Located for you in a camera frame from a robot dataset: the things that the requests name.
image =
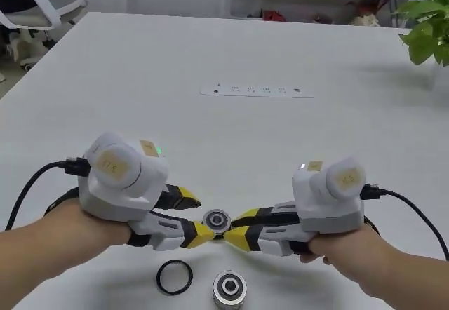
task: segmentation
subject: ball bearing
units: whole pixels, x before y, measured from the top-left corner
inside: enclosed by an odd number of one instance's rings
[[[209,210],[203,217],[203,224],[216,236],[221,236],[231,228],[231,217],[223,210]]]
[[[240,309],[247,291],[245,280],[234,271],[223,271],[213,282],[213,299],[221,310]]]

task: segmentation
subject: electrical outlet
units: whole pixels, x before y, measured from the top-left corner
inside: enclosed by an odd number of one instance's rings
[[[304,93],[299,88],[278,86],[236,86],[223,83],[204,86],[200,93],[202,95],[217,96],[248,96],[248,97],[291,97],[291,98],[313,98],[314,96]]]

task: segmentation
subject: o-ring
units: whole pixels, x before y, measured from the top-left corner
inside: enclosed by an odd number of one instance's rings
[[[186,284],[184,287],[182,287],[181,289],[176,290],[176,291],[168,291],[167,289],[165,289],[165,288],[162,286],[162,283],[161,283],[161,274],[162,274],[162,271],[163,271],[167,266],[169,266],[170,264],[181,264],[181,265],[183,265],[184,267],[187,268],[187,273],[189,274],[189,280],[187,281],[187,284]],[[192,268],[191,268],[186,262],[181,261],[181,260],[170,260],[170,261],[167,261],[166,263],[164,263],[164,264],[161,265],[161,268],[159,268],[159,270],[157,271],[157,274],[156,274],[156,284],[157,284],[157,288],[158,288],[160,291],[162,291],[162,292],[164,292],[164,293],[166,293],[167,295],[170,295],[170,296],[180,295],[180,294],[182,294],[183,292],[187,291],[187,289],[189,289],[190,286],[192,285],[193,279],[194,279],[194,272],[192,271]]]

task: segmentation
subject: human hand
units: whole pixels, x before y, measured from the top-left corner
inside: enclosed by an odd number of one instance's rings
[[[109,246],[122,245],[130,238],[130,228],[123,222],[101,220],[81,209],[79,199],[70,199],[40,219],[36,226],[46,235],[50,248],[63,257],[54,276],[83,264],[104,252]]]
[[[347,234],[318,235],[310,241],[309,249],[314,255],[301,255],[301,262],[324,257],[324,263],[333,265],[372,297],[380,297],[380,287],[400,253],[368,225]]]

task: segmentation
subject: white table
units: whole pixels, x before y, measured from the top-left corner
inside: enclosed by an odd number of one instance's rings
[[[369,180],[405,194],[449,238],[448,99],[423,86],[395,29],[147,15],[87,15],[0,101],[0,221],[43,164],[82,154],[103,131],[157,140],[169,181],[203,201],[182,215],[233,216],[292,200],[295,167],[353,154]],[[206,97],[208,83],[300,85],[314,99]],[[30,192],[18,223],[40,217],[75,186],[59,170]],[[402,250],[442,257],[436,239],[394,198],[367,215]],[[169,259],[192,265],[194,282],[167,297],[154,276]],[[245,254],[230,245],[154,252],[112,248],[44,283],[17,309],[213,309],[214,277],[248,282],[246,309],[388,309],[332,267],[297,257]]]

